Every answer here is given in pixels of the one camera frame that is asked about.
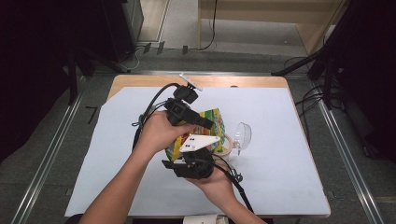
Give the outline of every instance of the hand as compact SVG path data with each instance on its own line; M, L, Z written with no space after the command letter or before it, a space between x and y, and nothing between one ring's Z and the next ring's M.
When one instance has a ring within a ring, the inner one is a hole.
M225 165L218 165L228 170ZM231 180L216 167L209 178L200 180L188 178L187 180L203 191L206 198L220 209L230 201L236 201Z
M195 125L172 126L165 111L155 111L146 121L135 148L149 148L153 154L163 150L184 133L190 132Z

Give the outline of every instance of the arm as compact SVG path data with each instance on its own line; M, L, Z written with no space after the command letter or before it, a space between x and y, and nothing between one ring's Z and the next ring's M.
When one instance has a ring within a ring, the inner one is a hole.
M193 125L174 127L165 112L155 112L146 122L134 151L119 172L89 206L79 223L124 223L149 161Z
M235 223L265 223L236 199L231 181L218 168L207 179L187 180L201 189L206 198Z

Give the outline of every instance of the black equipment stand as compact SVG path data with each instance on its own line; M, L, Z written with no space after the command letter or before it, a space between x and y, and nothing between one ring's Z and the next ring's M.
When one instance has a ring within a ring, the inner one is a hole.
M339 68L339 62L336 60L336 55L341 55L340 52L343 50L345 45L344 43L349 39L349 34L353 33L352 23L356 17L357 8L359 7L358 2L359 1L357 0L350 0L346 12L335 26L332 34L329 36L328 40L321 49L281 71L271 73L271 75L275 77L283 77L290 72L315 61L312 67L309 69L307 75L309 79L317 80L323 72L325 73L323 101L328 109L332 109L330 102L332 76L334 73L338 72L337 70Z

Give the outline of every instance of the person's left hand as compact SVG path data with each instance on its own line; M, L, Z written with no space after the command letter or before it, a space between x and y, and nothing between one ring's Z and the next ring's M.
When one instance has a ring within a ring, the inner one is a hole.
M192 131L195 125L172 126L165 111L155 111L146 121L136 147L149 148L153 154L163 150L179 136Z

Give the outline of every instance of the white table surface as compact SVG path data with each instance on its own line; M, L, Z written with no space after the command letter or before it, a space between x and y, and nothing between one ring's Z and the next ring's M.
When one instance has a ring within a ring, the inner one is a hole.
M66 217L84 213L131 153L139 114L160 88L123 88L101 108ZM173 96L165 91L157 102ZM230 163L242 173L255 214L263 217L327 217L331 210L287 88L204 88L191 105L197 112L219 108L226 133L239 122L251 126L250 145ZM134 217L223 214L193 184L165 169L159 152L149 163L129 212ZM235 191L241 203L238 191Z

